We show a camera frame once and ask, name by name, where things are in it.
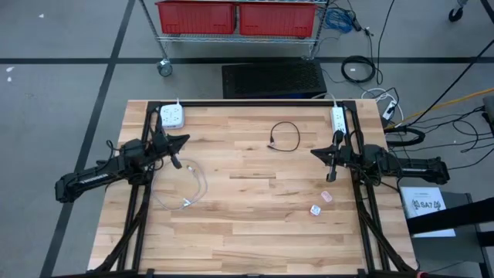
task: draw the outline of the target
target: wood grain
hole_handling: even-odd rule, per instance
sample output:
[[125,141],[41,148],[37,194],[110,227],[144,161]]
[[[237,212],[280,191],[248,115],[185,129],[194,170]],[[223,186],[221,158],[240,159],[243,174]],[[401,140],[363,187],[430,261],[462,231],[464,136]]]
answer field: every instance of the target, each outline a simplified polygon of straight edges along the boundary
[[[147,101],[129,101],[119,144],[139,138]],[[367,144],[385,146],[377,106],[357,100]],[[186,107],[185,126],[170,134],[190,134],[180,153],[204,169],[209,190],[181,211],[166,211],[153,198],[147,218],[140,264],[143,273],[344,274],[365,268],[350,172],[325,182],[328,168],[309,152],[331,143],[329,107]],[[266,147],[271,127],[292,121],[300,130],[299,149],[291,153]],[[296,144],[293,126],[279,125],[276,146]],[[393,179],[386,179],[395,185]],[[170,207],[190,198],[197,182],[186,170],[170,165],[154,183],[157,197]],[[330,204],[320,193],[327,190]],[[122,234],[130,186],[108,188],[96,231],[89,268],[101,263]],[[412,266],[415,258],[401,200],[376,188],[384,234]],[[321,215],[311,216],[318,205]],[[373,253],[379,263],[377,247]],[[127,265],[131,261],[129,253]]]

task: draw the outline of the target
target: red plastic bin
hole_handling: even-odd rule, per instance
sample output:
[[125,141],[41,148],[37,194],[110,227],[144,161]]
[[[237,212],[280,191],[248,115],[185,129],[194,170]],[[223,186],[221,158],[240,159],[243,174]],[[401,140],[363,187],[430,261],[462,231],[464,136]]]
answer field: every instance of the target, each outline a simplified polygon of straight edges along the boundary
[[312,4],[240,4],[240,34],[310,37],[315,13]]
[[156,5],[164,34],[232,34],[235,30],[231,3],[165,1]]

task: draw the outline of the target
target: gray floor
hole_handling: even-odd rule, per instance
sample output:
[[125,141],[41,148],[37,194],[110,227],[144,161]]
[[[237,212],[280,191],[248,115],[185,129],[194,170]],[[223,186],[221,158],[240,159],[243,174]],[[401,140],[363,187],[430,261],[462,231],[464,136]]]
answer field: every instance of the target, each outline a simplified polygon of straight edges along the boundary
[[[351,0],[360,23],[374,34],[374,55],[391,0]],[[147,1],[157,18],[153,1]],[[339,0],[339,5],[347,7]],[[383,57],[475,56],[492,39],[494,25],[479,1],[471,0],[464,18],[447,20],[455,0],[397,0],[383,38]],[[117,0],[63,2],[4,0],[0,2],[1,58],[109,58],[127,2]],[[336,36],[324,31],[323,37]],[[307,47],[247,44],[186,44],[169,47],[172,58],[301,56]],[[368,55],[362,33],[328,39],[319,56]],[[160,53],[136,3],[123,40],[120,57],[159,57]],[[486,56],[494,56],[490,49]],[[14,66],[10,73],[6,68]],[[176,64],[172,76],[158,76],[153,64],[117,64],[104,102],[86,166],[105,158],[106,139],[117,139],[129,99],[215,99],[222,98],[221,66]],[[397,87],[405,115],[424,109],[465,68],[465,64],[385,63],[383,88]],[[73,171],[107,65],[0,65],[0,142],[4,158],[0,175],[0,277],[38,276],[52,238],[61,205],[53,198],[54,182]],[[342,80],[340,64],[323,68]],[[356,73],[362,69],[355,66]],[[493,64],[477,64],[445,100],[494,86]],[[365,88],[374,87],[369,83]],[[361,90],[348,83],[332,83],[328,90],[340,98],[360,98]],[[481,99],[431,113],[432,117],[462,113],[482,104]],[[469,121],[480,132],[487,126],[479,115]],[[471,140],[451,127],[427,136],[423,146]],[[436,148],[411,154],[441,156],[448,165],[469,164],[490,148],[459,152],[459,147]],[[489,157],[474,168],[452,171],[452,180],[442,190],[469,192],[474,200],[494,195],[490,186]],[[427,185],[405,179],[402,185]],[[103,190],[87,192],[74,205],[66,237],[54,274],[82,273],[87,266],[103,201]],[[434,270],[453,262],[420,260],[423,270]],[[479,276],[477,266],[463,263],[442,273]]]

